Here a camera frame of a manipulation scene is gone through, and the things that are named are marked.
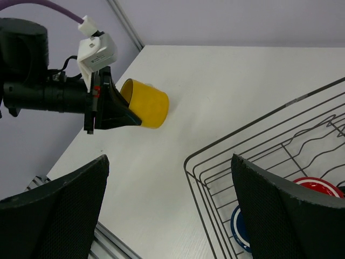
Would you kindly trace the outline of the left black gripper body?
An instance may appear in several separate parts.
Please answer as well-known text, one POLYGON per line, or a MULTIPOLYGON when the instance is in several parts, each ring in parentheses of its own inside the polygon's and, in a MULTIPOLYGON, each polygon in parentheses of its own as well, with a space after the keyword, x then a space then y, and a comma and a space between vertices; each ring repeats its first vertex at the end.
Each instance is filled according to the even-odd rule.
POLYGON ((94 133, 97 91, 88 90, 80 79, 56 73, 37 84, 5 82, 2 100, 13 117, 21 110, 50 111, 84 115, 84 130, 94 133))

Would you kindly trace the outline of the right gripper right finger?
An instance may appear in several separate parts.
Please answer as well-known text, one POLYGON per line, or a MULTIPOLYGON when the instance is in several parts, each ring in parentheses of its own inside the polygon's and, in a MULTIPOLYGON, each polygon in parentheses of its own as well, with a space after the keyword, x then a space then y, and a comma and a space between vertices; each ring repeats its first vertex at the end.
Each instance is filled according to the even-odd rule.
POLYGON ((232 179, 253 258, 344 258, 344 199, 234 154, 232 179))

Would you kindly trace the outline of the blue mug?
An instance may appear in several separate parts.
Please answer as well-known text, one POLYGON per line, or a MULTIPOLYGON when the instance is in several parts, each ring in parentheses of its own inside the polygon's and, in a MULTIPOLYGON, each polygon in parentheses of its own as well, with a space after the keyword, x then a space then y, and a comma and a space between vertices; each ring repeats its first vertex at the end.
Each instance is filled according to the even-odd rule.
POLYGON ((240 245, 249 254, 252 253, 250 247, 249 237, 245 228, 244 218, 240 210, 240 206, 237 206, 232 212, 230 218, 230 229, 232 236, 238 245, 240 245))

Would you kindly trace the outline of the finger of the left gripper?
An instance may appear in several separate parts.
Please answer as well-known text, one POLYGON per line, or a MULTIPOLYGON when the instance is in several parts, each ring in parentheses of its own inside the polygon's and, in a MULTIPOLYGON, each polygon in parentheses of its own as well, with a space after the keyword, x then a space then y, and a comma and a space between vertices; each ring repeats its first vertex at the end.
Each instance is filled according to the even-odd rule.
POLYGON ((129 101, 126 101, 116 89, 110 67, 100 70, 99 76, 98 129, 141 126, 142 120, 129 109, 129 101))

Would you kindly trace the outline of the red mug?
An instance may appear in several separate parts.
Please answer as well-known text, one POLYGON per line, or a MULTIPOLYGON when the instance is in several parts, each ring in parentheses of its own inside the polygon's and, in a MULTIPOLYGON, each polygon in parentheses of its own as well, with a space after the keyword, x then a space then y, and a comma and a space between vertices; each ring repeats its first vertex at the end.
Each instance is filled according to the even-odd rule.
POLYGON ((344 193, 338 187, 321 178, 302 177, 293 180, 293 182, 316 192, 344 199, 344 193))

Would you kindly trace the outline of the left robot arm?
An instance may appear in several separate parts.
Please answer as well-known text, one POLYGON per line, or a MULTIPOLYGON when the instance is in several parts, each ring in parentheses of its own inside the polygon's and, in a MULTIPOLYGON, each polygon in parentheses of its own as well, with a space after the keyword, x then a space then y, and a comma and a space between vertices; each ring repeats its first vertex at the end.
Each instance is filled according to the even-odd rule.
POLYGON ((88 134, 142 124, 112 80, 116 46, 109 34, 93 30, 73 59, 80 70, 74 77, 63 68, 50 69, 47 29, 2 18, 1 103, 14 117, 22 109, 83 114, 88 134))

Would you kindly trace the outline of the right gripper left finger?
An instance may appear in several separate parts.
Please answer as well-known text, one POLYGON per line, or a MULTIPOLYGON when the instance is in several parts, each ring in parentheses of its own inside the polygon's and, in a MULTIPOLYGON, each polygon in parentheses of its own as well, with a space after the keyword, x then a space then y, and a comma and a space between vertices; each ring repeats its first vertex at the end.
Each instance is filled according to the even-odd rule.
POLYGON ((1 200, 1 258, 88 258, 108 175, 101 155, 1 200))

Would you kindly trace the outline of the bright yellow mug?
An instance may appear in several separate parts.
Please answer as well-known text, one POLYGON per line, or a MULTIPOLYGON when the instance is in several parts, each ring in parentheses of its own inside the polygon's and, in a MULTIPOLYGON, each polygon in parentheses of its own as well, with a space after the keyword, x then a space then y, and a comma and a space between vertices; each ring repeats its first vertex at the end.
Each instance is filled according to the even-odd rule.
POLYGON ((169 111, 169 98, 165 92, 127 79, 120 94, 129 104, 129 109, 141 119, 141 127, 157 129, 162 126, 169 111))

